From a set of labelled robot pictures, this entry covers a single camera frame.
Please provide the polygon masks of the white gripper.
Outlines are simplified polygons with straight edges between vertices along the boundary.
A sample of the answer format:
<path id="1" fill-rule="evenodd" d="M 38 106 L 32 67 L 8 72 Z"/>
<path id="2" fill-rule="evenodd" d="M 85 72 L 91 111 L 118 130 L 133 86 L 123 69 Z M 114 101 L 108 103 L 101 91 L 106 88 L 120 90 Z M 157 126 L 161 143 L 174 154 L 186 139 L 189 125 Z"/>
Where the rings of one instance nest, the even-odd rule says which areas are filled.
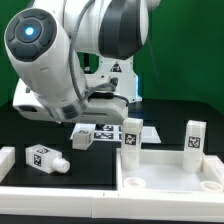
<path id="1" fill-rule="evenodd" d="M 22 80 L 19 80 L 13 98 L 13 107 L 26 119 L 90 123 L 90 124 L 122 124 L 128 117 L 126 102 L 119 98 L 91 99 L 87 109 L 75 118 L 54 118 L 38 102 L 34 93 L 28 89 Z"/>

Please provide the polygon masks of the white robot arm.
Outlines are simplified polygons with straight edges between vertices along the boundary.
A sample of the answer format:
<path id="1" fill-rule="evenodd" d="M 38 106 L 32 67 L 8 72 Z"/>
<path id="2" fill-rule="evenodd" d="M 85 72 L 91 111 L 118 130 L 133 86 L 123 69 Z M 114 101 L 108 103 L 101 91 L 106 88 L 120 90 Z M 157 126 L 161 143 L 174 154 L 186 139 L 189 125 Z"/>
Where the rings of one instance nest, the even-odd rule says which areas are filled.
<path id="1" fill-rule="evenodd" d="M 4 33 L 9 60 L 19 76 L 13 107 L 31 120 L 120 124 L 133 99 L 129 80 L 115 67 L 87 75 L 78 53 L 115 64 L 145 44 L 149 12 L 161 0 L 32 0 Z"/>

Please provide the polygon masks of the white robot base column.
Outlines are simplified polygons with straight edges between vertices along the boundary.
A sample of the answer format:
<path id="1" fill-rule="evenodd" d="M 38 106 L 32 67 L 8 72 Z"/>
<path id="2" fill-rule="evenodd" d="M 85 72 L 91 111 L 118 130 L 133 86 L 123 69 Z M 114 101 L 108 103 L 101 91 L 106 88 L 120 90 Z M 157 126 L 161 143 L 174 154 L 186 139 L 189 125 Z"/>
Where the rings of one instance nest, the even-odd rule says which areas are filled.
<path id="1" fill-rule="evenodd" d="M 96 71 L 90 67 L 90 56 L 84 54 L 84 73 L 90 87 L 103 83 L 116 83 L 116 94 L 124 96 L 130 103 L 139 102 L 138 76 L 133 70 L 133 58 L 127 60 L 99 57 Z"/>

